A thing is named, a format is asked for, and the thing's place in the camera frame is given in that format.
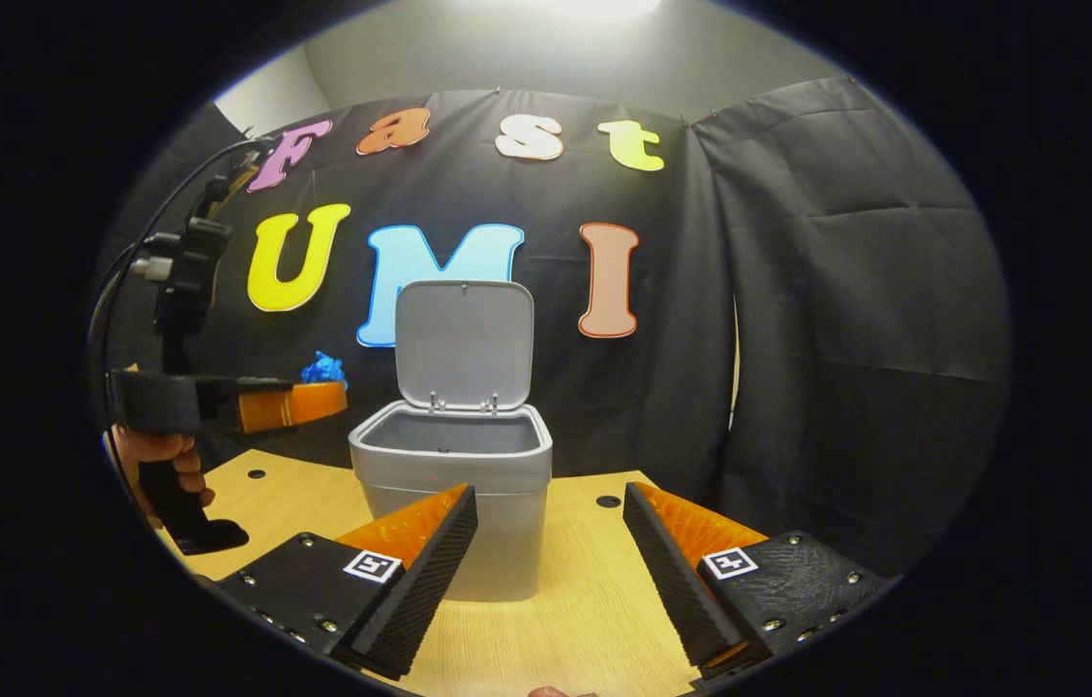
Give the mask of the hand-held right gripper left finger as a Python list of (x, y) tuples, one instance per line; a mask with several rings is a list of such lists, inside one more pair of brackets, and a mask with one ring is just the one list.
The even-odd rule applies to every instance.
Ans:
[(474, 486), (459, 484), (339, 537), (296, 533), (215, 588), (312, 652), (396, 681), (478, 525)]

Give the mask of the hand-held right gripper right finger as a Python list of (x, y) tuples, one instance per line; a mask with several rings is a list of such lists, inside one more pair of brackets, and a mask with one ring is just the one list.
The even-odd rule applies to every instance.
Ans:
[(895, 586), (816, 535), (765, 535), (646, 482), (625, 487), (622, 519), (697, 689), (819, 643)]

